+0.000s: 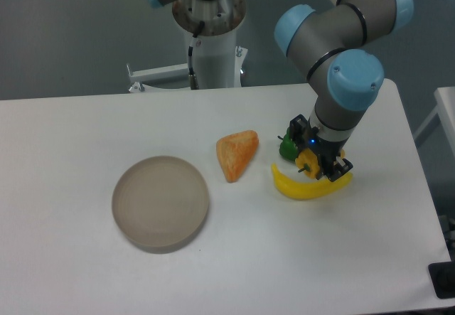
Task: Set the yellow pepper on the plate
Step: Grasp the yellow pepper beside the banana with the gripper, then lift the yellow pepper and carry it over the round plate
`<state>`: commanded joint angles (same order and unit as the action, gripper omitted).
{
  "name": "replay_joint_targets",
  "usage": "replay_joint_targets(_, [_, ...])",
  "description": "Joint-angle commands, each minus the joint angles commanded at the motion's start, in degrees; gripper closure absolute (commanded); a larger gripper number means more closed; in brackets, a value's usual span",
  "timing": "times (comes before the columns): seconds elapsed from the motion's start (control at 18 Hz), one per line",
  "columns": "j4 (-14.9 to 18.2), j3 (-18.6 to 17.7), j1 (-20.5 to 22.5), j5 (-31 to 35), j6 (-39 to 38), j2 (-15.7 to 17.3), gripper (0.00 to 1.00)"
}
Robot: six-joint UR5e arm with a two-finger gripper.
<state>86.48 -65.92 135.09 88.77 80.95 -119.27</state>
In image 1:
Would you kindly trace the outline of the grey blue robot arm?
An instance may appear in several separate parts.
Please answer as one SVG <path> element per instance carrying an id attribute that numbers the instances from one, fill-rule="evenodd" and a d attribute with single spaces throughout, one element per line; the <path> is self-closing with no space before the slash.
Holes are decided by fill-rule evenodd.
<path id="1" fill-rule="evenodd" d="M 384 80 L 380 61 L 363 50 L 366 43 L 410 22 L 413 0 L 331 0 L 332 9 L 316 13 L 297 5 L 286 11 L 274 28 L 281 52 L 296 66 L 317 95 L 309 117 L 297 116 L 287 136 L 298 154 L 312 153 L 314 163 L 304 171 L 314 178 L 336 181 L 352 164 L 342 148 L 366 110 L 374 103 Z M 238 0 L 148 0 L 153 7 L 172 5 L 174 18 L 190 35 L 187 72 L 190 87 L 199 88 L 194 56 L 203 36 L 232 31 L 240 11 Z"/>

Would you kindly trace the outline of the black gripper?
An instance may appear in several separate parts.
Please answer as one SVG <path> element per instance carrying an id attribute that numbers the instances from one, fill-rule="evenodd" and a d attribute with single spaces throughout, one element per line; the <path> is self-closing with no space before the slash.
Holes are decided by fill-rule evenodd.
<path id="1" fill-rule="evenodd" d="M 347 174 L 353 164 L 341 158 L 341 152 L 346 143 L 343 141 L 328 141 L 319 136 L 313 129 L 307 129 L 307 119 L 299 114 L 289 123 L 289 139 L 293 142 L 297 151 L 310 149 L 318 157 L 319 172 L 316 179 L 326 177 L 330 182 L 335 182 Z"/>

